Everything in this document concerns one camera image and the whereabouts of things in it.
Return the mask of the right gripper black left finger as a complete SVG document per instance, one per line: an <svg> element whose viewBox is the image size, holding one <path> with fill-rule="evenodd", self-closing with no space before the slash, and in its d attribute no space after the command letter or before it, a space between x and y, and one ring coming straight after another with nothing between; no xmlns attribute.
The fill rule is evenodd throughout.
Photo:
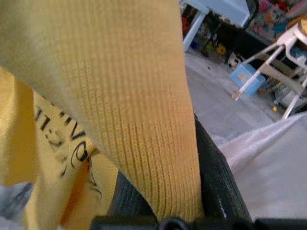
<svg viewBox="0 0 307 230"><path fill-rule="evenodd" d="M118 172L107 216L126 219L156 219L148 202L122 172Z"/></svg>

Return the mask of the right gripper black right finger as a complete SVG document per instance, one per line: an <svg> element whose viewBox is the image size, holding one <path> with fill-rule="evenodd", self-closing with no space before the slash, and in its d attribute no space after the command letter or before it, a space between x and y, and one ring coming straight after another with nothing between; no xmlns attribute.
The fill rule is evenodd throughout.
<svg viewBox="0 0 307 230"><path fill-rule="evenodd" d="M251 221L224 154L197 116L194 118L201 176L201 199L205 216L226 222Z"/></svg>

